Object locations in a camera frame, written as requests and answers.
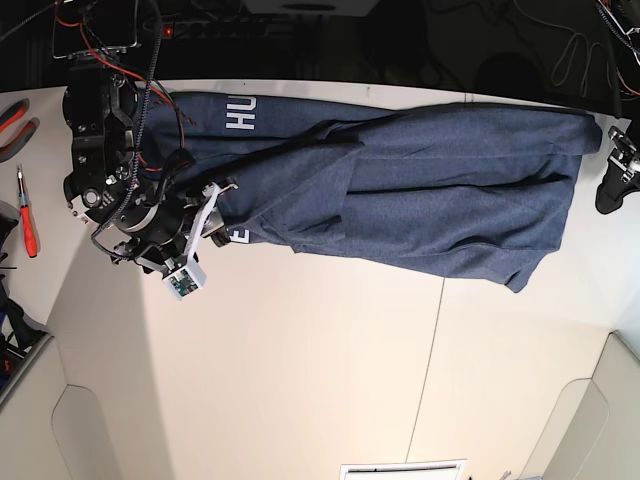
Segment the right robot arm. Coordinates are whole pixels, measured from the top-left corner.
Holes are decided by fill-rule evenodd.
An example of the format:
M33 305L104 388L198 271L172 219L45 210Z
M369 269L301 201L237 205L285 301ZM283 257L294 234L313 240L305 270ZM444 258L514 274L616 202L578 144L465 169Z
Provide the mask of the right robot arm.
M205 204L204 194L176 186L195 160L186 117L156 78L164 37L155 1L54 4L54 56L74 62L62 104L72 132L63 191L71 212L92 225L92 243L115 263L183 255ZM174 120L176 148L149 164L142 136L157 105Z

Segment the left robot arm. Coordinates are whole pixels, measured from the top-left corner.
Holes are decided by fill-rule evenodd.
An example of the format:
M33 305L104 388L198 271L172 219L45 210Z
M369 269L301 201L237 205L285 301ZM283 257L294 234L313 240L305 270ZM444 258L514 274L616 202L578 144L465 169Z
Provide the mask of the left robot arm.
M608 30L614 116L630 121L625 129L612 126L607 133L613 148L595 197L596 210L607 215L639 191L639 3L596 1L594 6Z

